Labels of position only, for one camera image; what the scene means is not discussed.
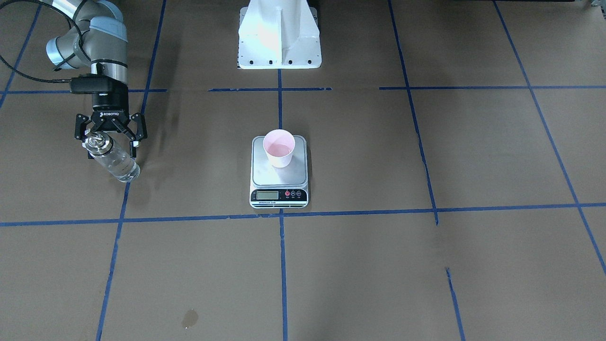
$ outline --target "blue tape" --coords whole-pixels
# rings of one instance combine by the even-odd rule
[[[282,339],[288,341],[288,312],[286,289],[286,246],[284,244],[284,210],[280,208],[280,259],[282,265]]]
[[[112,288],[113,272],[116,267],[116,259],[118,257],[118,241],[122,234],[122,225],[124,215],[126,213],[126,202],[128,201],[128,192],[130,190],[130,183],[126,183],[124,188],[124,199],[122,200],[122,209],[120,210],[120,219],[118,228],[116,229],[116,238],[114,239],[114,247],[112,251],[112,261],[110,262],[110,273],[107,276],[107,283],[105,284],[105,295],[103,296],[103,305],[101,306],[101,314],[99,316],[99,325],[97,327],[96,341],[101,341],[101,334],[103,333],[103,324],[105,323],[105,313],[107,312],[107,303],[110,299],[110,290]]]
[[[167,92],[168,89],[129,89],[128,92]],[[48,93],[71,93],[69,90],[10,90],[2,93],[12,95],[48,94]]]
[[[527,86],[382,86],[379,87],[379,90],[483,90],[527,88]]]
[[[192,215],[187,217],[124,218],[125,223],[158,223],[162,221],[197,221],[227,219],[277,218],[278,214]]]
[[[606,203],[580,204],[580,207],[606,207]]]
[[[153,44],[153,51],[151,53],[150,68],[147,72],[147,82],[145,84],[145,93],[143,94],[143,103],[141,104],[141,115],[145,115],[145,108],[147,107],[147,97],[149,95],[149,88],[152,84],[153,68],[156,64],[156,54],[158,52],[158,45],[160,43],[160,33],[162,33],[162,24],[164,23],[164,13],[166,11],[166,0],[162,1],[162,9],[160,10],[160,20],[158,21],[158,30],[156,31],[156,41]]]
[[[282,129],[282,70],[280,69],[278,69],[278,129]]]
[[[331,91],[331,87],[214,87],[208,92],[245,92],[245,91]]]
[[[32,32],[34,31],[34,27],[36,27],[36,22],[38,21],[38,16],[40,16],[40,10],[42,9],[42,5],[38,5],[38,9],[36,10],[36,14],[34,15],[34,19],[32,24],[30,25],[30,30],[27,32],[27,36],[25,37],[25,41],[21,46],[21,51],[19,51],[19,55],[17,56],[17,60],[15,61],[14,68],[19,68],[19,63],[21,62],[21,58],[23,58],[23,53],[25,53],[25,48],[27,47],[27,43],[30,41],[32,37]],[[0,98],[0,108],[4,104],[4,100],[6,99],[6,95],[8,90],[10,89],[10,85],[15,78],[15,71],[12,71],[10,77],[8,78],[8,82],[6,83],[6,87],[4,87],[4,93],[2,94],[2,98]]]
[[[413,95],[410,92],[410,83],[408,82],[408,73],[406,72],[406,64],[404,63],[404,54],[402,53],[402,46],[400,45],[400,36],[398,35],[398,28],[396,26],[396,18],[393,14],[393,6],[391,5],[391,0],[387,0],[387,2],[389,4],[389,12],[391,15],[391,24],[393,25],[393,33],[396,37],[396,45],[398,46],[398,53],[400,55],[400,63],[402,65],[402,74],[404,75],[404,83],[406,83],[406,88],[407,88],[407,93],[408,93],[408,103],[410,105],[410,112],[413,115],[413,122],[415,124],[415,132],[419,139],[419,151],[421,153],[421,160],[423,161],[423,166],[425,167],[425,176],[427,177],[427,189],[429,191],[429,199],[431,200],[431,208],[433,209],[433,215],[434,215],[434,219],[436,220],[436,225],[438,225],[439,218],[438,218],[438,210],[436,209],[436,199],[433,196],[431,178],[429,176],[429,167],[427,167],[427,159],[425,159],[423,141],[421,140],[421,131],[419,130],[419,123],[417,122],[415,104],[413,102]]]
[[[461,341],[465,341],[465,331],[463,330],[463,322],[461,321],[461,312],[459,311],[459,302],[456,299],[455,288],[453,287],[452,278],[450,276],[450,268],[446,268],[446,276],[448,276],[448,286],[450,287],[450,297],[453,299],[454,314],[456,316],[456,324],[459,326],[459,335]]]
[[[547,137],[549,138],[549,142],[551,143],[551,148],[553,148],[553,152],[556,155],[556,158],[558,159],[558,163],[560,165],[560,168],[562,169],[562,173],[564,174],[564,178],[566,179],[566,183],[568,184],[568,188],[570,190],[570,193],[572,194],[574,203],[576,204],[578,211],[579,211],[579,215],[581,216],[581,220],[583,221],[583,224],[585,225],[585,229],[587,230],[587,234],[589,235],[589,239],[591,240],[591,244],[593,245],[593,249],[596,253],[596,256],[598,257],[598,260],[600,262],[600,265],[602,266],[602,271],[604,272],[604,274],[606,275],[606,263],[604,262],[604,258],[602,257],[602,253],[600,252],[600,249],[598,247],[598,244],[596,243],[594,237],[593,237],[593,233],[591,232],[591,228],[589,227],[589,224],[587,223],[587,219],[585,218],[585,214],[583,213],[583,208],[581,207],[581,204],[579,202],[579,199],[576,195],[576,192],[574,191],[574,187],[572,185],[572,181],[570,181],[570,177],[568,176],[568,172],[566,171],[566,167],[564,167],[564,162],[562,161],[562,157],[560,156],[560,153],[558,152],[558,147],[556,146],[556,143],[551,135],[551,132],[549,130],[549,127],[547,126],[547,121],[545,120],[545,116],[543,115],[543,111],[541,110],[541,106],[539,105],[539,101],[536,98],[536,95],[534,94],[534,90],[530,84],[530,80],[528,78],[528,75],[526,74],[526,70],[524,69],[524,65],[522,64],[522,60],[520,59],[520,56],[518,54],[518,50],[516,49],[516,46],[513,44],[513,40],[511,38],[511,35],[509,34],[509,30],[507,29],[507,25],[505,24],[505,19],[503,18],[503,15],[501,14],[501,11],[499,10],[499,6],[497,5],[496,1],[493,0],[493,5],[494,5],[494,9],[496,9],[497,14],[499,15],[499,19],[501,20],[501,24],[503,25],[503,29],[505,30],[505,34],[507,35],[507,39],[509,39],[509,43],[511,44],[511,48],[513,49],[513,53],[516,55],[516,59],[518,61],[518,64],[520,65],[520,69],[522,70],[522,74],[524,75],[524,79],[526,80],[526,84],[528,86],[528,89],[530,91],[530,94],[532,95],[532,99],[534,101],[534,105],[536,106],[536,110],[539,112],[539,116],[541,118],[541,122],[543,123],[543,127],[545,128],[545,133],[547,133]]]
[[[537,204],[537,205],[517,205],[517,206],[475,206],[460,208],[437,208],[438,212],[482,212],[482,211],[517,211],[531,209],[564,209],[564,208],[601,208],[606,207],[606,203],[582,203],[577,204]],[[388,209],[388,210],[369,210],[369,211],[322,211],[322,212],[290,212],[284,213],[285,217],[331,217],[340,215],[382,215],[382,214],[417,214],[432,213],[431,208],[421,209]],[[227,220],[227,219],[257,219],[257,218],[278,218],[279,214],[233,214],[233,215],[192,215],[186,217],[148,217],[148,218],[124,218],[124,223],[156,223],[163,221],[198,221],[198,220]],[[86,224],[104,224],[118,223],[119,219],[89,219],[89,220],[53,220],[53,221],[11,221],[0,222],[2,227],[14,226],[51,226],[51,225],[86,225]]]
[[[438,208],[438,212],[480,212],[480,211],[516,211],[527,209],[559,209],[576,208],[576,204],[544,204],[544,205],[516,205],[516,206],[478,206],[466,208]]]
[[[533,89],[606,89],[604,86],[532,86]]]
[[[54,225],[86,225],[86,224],[111,224],[117,223],[118,219],[84,219],[84,220],[47,220],[47,221],[11,221],[0,222],[0,228],[15,226],[54,226]]]
[[[335,215],[375,215],[375,214],[411,214],[432,213],[434,210],[427,209],[386,209],[377,211],[325,211],[325,212],[291,212],[285,213],[285,217],[329,217]]]

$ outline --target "paper cup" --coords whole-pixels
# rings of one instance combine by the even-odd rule
[[[293,158],[295,138],[286,130],[272,130],[263,138],[263,149],[272,166],[284,168]]]

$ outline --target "pink liquid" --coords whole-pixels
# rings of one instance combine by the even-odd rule
[[[275,157],[285,157],[290,153],[290,149],[283,144],[272,144],[267,149],[267,152]]]

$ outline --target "scale platform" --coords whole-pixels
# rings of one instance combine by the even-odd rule
[[[253,208],[304,208],[309,203],[307,142],[294,135],[293,159],[284,168],[269,163],[263,136],[253,139],[250,163],[250,205]]]

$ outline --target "liquid spill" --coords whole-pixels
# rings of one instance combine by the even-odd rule
[[[198,313],[194,309],[190,309],[189,311],[187,311],[185,313],[185,316],[183,317],[183,321],[181,321],[181,326],[184,329],[189,329],[189,328],[193,327],[193,325],[195,325],[196,322],[198,322]]]

